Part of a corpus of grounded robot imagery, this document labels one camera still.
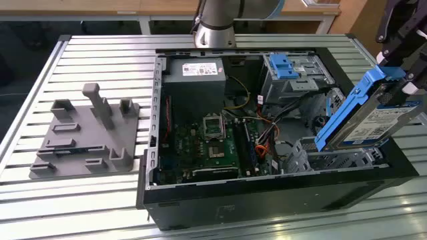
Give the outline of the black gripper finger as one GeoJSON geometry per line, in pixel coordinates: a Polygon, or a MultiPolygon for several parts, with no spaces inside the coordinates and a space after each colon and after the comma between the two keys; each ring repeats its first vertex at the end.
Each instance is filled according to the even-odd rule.
{"type": "Polygon", "coordinates": [[[397,53],[405,70],[401,92],[405,95],[422,95],[427,93],[427,37],[409,34],[397,53]]]}
{"type": "Polygon", "coordinates": [[[385,2],[374,40],[381,44],[378,65],[401,66],[402,60],[427,42],[425,0],[385,2]]]}

